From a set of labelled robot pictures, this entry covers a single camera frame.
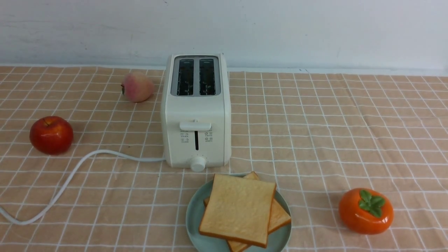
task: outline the apple stem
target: apple stem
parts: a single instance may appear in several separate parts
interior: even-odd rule
[[[49,124],[45,119],[42,119],[42,121],[43,121],[47,126],[50,126],[50,124]]]

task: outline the persimmon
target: persimmon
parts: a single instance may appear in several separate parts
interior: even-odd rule
[[[377,235],[390,227],[394,211],[389,199],[381,193],[355,188],[342,196],[339,216],[350,230],[363,235]]]

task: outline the toast bread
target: toast bread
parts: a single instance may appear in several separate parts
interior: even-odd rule
[[[266,248],[275,191],[272,182],[215,174],[199,233]]]
[[[246,179],[260,180],[255,172],[251,172],[244,176]],[[207,207],[210,198],[204,199],[204,206]],[[283,207],[278,203],[277,200],[273,200],[271,206],[271,217],[269,219],[268,234],[275,232],[277,229],[291,223],[291,216],[283,209]],[[227,245],[231,252],[243,252],[248,249],[250,245],[245,243],[240,243],[237,241],[227,240]]]

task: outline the red apple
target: red apple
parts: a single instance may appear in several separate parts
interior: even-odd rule
[[[30,142],[40,152],[59,155],[72,145],[73,128],[59,116],[43,117],[31,126]]]

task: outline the white toaster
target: white toaster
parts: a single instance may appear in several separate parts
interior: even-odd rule
[[[228,163],[231,105],[223,54],[168,58],[160,118],[166,162],[200,172]]]

